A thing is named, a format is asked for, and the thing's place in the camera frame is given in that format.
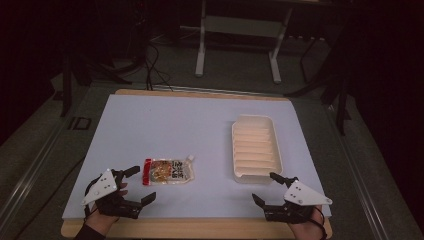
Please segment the pale blue table mat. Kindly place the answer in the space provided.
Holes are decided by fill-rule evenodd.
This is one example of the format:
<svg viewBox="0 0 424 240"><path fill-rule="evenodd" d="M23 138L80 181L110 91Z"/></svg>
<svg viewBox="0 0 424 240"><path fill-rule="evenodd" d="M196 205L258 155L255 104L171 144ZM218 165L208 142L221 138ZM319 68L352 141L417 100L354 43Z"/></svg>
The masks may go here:
<svg viewBox="0 0 424 240"><path fill-rule="evenodd" d="M273 120L283 173L319 191L320 179L291 102L192 97L109 97L86 159L65 207L66 219L84 215L81 201L87 185L106 169L125 170L147 158L193 156L194 180L178 185L145 186L141 175L128 178L128 198L155 193L144 218L259 218L252 197L269 204L283 202L285 187L240 184L233 177L231 127L241 115Z"/></svg>

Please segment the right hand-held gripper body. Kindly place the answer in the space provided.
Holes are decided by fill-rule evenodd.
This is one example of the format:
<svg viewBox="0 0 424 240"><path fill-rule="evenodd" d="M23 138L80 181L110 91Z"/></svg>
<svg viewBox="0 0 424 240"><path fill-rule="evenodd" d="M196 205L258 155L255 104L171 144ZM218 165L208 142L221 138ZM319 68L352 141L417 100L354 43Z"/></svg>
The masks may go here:
<svg viewBox="0 0 424 240"><path fill-rule="evenodd" d="M295 180L283 195L284 204L281 206L263 204L267 221L284 222L289 224L305 223L311 219L313 210L318 205L331 205L333 201Z"/></svg>

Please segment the black rectangular floor bracket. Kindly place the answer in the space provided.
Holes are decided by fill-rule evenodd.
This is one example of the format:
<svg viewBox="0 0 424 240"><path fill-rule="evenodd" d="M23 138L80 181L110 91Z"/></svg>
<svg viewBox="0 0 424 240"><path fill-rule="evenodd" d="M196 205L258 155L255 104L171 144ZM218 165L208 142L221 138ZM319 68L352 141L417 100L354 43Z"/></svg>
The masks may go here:
<svg viewBox="0 0 424 240"><path fill-rule="evenodd" d="M68 125L68 130L88 130L91 123L91 118L73 117Z"/></svg>

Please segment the white ribbed plastic tray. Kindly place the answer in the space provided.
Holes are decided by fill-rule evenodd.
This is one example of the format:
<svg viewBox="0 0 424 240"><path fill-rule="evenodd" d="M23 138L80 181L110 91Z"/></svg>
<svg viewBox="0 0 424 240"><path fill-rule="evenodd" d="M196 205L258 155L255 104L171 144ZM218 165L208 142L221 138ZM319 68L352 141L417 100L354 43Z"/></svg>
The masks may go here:
<svg viewBox="0 0 424 240"><path fill-rule="evenodd" d="M240 115L232 125L232 156L235 181L269 184L270 173L283 172L278 138L268 116Z"/></svg>

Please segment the grey metal floor rail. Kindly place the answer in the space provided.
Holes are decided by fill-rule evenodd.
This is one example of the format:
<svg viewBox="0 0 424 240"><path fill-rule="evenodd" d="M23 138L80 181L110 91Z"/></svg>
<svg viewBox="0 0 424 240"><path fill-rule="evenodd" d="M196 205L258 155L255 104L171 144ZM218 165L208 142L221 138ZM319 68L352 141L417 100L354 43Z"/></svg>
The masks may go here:
<svg viewBox="0 0 424 240"><path fill-rule="evenodd" d="M66 128L68 121L68 117L60 117L58 119L58 122L54 125L47 139L43 142L37 155L31 161L27 170L22 174L5 204L0 208L0 235L9 227L19 208L31 191L46 159L52 151L61 132Z"/></svg>
<svg viewBox="0 0 424 240"><path fill-rule="evenodd" d="M357 193L364 214L371 228L371 231L374 235L374 239L389 240L387 231L383 226L380 215L376 209L370 192L368 191L367 184L365 183L364 178L361 175L360 169L356 162L356 158L353 155L353 150L350 146L350 142L348 141L348 138L346 136L341 135L336 126L336 108L333 105L325 105L324 109L327 117L329 118L332 128L335 130L336 137L343 149L344 155L348 162L348 169L353 180L355 191Z"/></svg>

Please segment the black metal stand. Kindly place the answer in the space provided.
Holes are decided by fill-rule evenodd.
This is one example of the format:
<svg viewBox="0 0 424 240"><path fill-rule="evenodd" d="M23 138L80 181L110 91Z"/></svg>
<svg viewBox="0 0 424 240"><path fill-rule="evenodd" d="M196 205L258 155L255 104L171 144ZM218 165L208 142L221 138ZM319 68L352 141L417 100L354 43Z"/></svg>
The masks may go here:
<svg viewBox="0 0 424 240"><path fill-rule="evenodd" d="M82 86L92 83L90 71L103 75L112 82L131 85L131 82L120 77L120 74L142 67L146 62L146 50L138 49L126 66L116 68L109 49L103 45L90 46L68 41L62 46L62 112L64 117L72 106L72 78Z"/></svg>
<svg viewBox="0 0 424 240"><path fill-rule="evenodd" d="M313 48L317 39L314 39L303 53L300 59L300 69L302 77L306 81L306 86L298 90L285 93L286 97L300 97L320 87L324 90L320 96L320 101L324 105L336 103L335 125L338 132L344 136L344 120L347 114L347 92L351 79L351 71L348 69L348 58L345 56L345 49L340 40L343 38L341 26L327 26L321 30L321 37L329 46L329 52L317 72L307 78L304 66L304 59Z"/></svg>

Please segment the white metal desk frame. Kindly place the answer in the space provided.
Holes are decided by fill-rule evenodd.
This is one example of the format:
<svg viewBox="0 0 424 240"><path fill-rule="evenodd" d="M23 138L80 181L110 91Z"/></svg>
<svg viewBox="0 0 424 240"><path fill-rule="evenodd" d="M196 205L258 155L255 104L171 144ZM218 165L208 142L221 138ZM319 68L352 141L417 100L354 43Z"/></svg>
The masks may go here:
<svg viewBox="0 0 424 240"><path fill-rule="evenodd" d="M293 8L288 8L283 14L282 22L253 20L234 17L224 17L208 15L206 13L207 0L202 0L200 19L200 42L195 67L195 76L202 77L204 74L207 32L225 33L245 36L274 38L276 44L273 50L268 53L271 73L275 84L280 84L280 75L277 56L280 51L285 33L291 18Z"/></svg>

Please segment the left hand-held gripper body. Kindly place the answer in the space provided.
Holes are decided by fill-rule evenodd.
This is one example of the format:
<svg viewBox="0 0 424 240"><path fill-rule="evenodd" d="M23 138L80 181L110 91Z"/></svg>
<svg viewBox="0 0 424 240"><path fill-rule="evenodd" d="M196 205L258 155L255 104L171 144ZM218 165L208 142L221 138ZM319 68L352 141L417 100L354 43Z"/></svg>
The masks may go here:
<svg viewBox="0 0 424 240"><path fill-rule="evenodd" d="M90 182L82 199L86 216L89 216L91 211L89 205L95 203L101 214L131 219L138 218L142 210L141 203L127 201L120 194L123 171L107 169L98 178Z"/></svg>

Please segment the person's right hand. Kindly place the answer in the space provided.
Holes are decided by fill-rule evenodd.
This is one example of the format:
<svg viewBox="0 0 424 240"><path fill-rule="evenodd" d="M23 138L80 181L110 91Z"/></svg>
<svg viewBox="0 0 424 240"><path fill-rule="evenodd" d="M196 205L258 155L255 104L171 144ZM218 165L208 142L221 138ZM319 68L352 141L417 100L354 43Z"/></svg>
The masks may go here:
<svg viewBox="0 0 424 240"><path fill-rule="evenodd" d="M307 222L289 224L289 228L296 240L323 240L326 237L324 222L322 206L317 205L314 207L312 215Z"/></svg>

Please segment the person's left hand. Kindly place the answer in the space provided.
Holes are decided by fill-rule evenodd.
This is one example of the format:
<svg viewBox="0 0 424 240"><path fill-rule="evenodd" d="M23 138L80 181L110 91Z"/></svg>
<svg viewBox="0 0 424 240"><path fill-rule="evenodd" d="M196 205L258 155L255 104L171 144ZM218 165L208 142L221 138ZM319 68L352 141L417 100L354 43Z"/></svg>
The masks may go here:
<svg viewBox="0 0 424 240"><path fill-rule="evenodd" d="M106 236L115 222L119 220L117 216L101 214L96 204L93 204L89 216L85 220L85 225L95 230L99 234Z"/></svg>

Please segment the clear food pouch red edge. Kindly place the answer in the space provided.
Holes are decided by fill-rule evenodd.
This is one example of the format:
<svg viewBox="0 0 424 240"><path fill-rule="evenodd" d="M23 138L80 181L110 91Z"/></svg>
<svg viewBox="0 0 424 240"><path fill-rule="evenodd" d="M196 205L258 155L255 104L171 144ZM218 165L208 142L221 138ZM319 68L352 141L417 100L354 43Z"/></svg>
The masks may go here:
<svg viewBox="0 0 424 240"><path fill-rule="evenodd" d="M145 186L184 184L192 181L194 157L185 159L146 159L143 165L142 183Z"/></svg>

